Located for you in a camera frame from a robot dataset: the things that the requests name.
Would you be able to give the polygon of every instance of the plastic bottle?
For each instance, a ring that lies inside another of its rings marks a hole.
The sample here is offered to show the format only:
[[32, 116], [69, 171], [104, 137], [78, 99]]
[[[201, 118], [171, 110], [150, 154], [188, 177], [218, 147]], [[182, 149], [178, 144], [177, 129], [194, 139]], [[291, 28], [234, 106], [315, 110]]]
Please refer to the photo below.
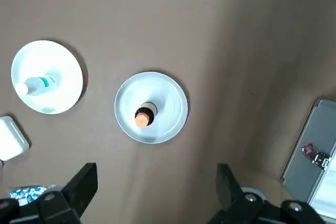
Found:
[[47, 74], [43, 77], [30, 77], [15, 85], [18, 95], [40, 95], [58, 87], [57, 76]]

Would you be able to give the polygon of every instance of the case latch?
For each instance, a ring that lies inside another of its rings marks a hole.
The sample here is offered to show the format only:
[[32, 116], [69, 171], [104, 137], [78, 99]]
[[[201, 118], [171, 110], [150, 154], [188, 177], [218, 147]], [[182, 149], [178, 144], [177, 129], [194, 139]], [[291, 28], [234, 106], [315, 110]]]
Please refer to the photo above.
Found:
[[330, 155], [324, 152], [314, 150], [313, 144], [305, 145], [302, 148], [303, 155], [308, 158], [313, 164], [316, 164], [322, 170], [326, 170], [330, 164]]

